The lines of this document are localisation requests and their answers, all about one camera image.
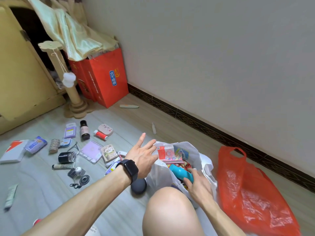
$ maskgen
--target red plastic bag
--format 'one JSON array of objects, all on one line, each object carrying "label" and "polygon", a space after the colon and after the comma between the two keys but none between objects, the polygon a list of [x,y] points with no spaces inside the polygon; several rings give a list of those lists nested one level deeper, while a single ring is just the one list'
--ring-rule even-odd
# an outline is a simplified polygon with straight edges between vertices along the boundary
[{"label": "red plastic bag", "polygon": [[[231,155],[235,149],[244,157]],[[285,199],[262,170],[246,162],[242,149],[220,148],[217,178],[222,210],[243,231],[261,236],[301,235]]]}]

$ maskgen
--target hand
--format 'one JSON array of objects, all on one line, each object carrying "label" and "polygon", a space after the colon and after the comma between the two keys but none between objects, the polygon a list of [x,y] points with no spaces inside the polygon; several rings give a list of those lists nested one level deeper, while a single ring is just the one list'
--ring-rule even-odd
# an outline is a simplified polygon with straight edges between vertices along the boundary
[{"label": "hand", "polygon": [[134,145],[130,151],[128,151],[125,159],[133,160],[139,169],[138,178],[145,178],[151,171],[151,167],[154,162],[158,159],[158,155],[152,155],[157,148],[153,144],[156,142],[155,139],[149,141],[145,146],[141,147],[146,134],[143,133],[136,145]]},{"label": "hand", "polygon": [[187,185],[188,191],[193,200],[201,207],[204,203],[209,202],[209,200],[214,201],[211,183],[203,175],[203,173],[192,168],[188,168],[187,170],[191,172],[194,177],[193,184],[190,180],[184,178],[184,183]]}]

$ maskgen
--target spiral notebook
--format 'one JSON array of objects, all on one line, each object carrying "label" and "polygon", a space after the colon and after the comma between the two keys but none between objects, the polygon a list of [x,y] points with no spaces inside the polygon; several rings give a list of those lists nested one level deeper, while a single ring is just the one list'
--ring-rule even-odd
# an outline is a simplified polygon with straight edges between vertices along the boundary
[{"label": "spiral notebook", "polygon": [[89,162],[93,164],[97,163],[98,160],[102,157],[102,153],[100,148],[102,145],[97,142],[90,140],[80,151],[80,155],[87,159]]}]

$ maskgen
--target dark bottle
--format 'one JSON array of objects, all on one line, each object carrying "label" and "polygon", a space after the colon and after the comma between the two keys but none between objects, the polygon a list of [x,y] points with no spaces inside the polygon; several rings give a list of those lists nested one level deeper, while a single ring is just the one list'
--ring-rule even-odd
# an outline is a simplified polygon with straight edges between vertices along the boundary
[{"label": "dark bottle", "polygon": [[82,121],[80,122],[80,133],[81,133],[81,138],[82,138],[83,140],[90,139],[89,127],[88,127],[88,125],[86,124],[86,121],[85,121],[85,120],[82,120]]}]

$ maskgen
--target white plastic bag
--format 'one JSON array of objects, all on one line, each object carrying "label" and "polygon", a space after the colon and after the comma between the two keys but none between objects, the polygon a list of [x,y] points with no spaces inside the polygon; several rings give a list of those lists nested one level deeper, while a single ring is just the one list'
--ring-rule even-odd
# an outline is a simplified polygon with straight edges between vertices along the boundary
[{"label": "white plastic bag", "polygon": [[[174,145],[180,148],[183,159],[186,160],[193,168],[196,168],[197,170],[202,171],[202,173],[206,176],[206,178],[211,183],[214,199],[216,200],[216,188],[218,184],[211,174],[213,165],[210,158],[208,158],[207,156],[203,154],[200,154],[198,150],[189,142],[172,143],[172,144],[163,143],[163,142],[155,143],[155,146],[157,147],[169,146],[169,145]],[[147,183],[154,191],[157,191],[163,187],[174,185],[177,188],[179,188],[179,190],[183,192],[188,197],[188,199],[191,200],[191,203],[195,208],[198,208],[197,203],[193,201],[189,192],[183,187],[183,185],[176,178],[173,172],[171,172],[171,170],[167,167],[167,165],[161,160],[157,160],[153,164],[152,170],[147,176]]]}]

